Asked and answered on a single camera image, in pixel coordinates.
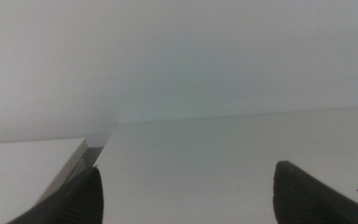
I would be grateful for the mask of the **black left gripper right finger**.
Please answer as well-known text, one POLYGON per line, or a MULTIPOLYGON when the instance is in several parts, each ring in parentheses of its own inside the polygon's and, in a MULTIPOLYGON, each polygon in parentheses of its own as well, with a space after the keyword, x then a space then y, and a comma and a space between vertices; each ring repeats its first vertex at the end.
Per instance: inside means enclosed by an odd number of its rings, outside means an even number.
POLYGON ((358 224, 357 202, 289 161, 275 168, 273 210, 280 224, 358 224))

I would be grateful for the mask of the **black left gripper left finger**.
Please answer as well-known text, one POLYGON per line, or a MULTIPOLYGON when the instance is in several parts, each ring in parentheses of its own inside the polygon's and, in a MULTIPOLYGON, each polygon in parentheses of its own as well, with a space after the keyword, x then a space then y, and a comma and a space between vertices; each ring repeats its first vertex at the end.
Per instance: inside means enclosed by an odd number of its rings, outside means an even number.
POLYGON ((102 224, 103 185, 91 167, 9 224, 102 224))

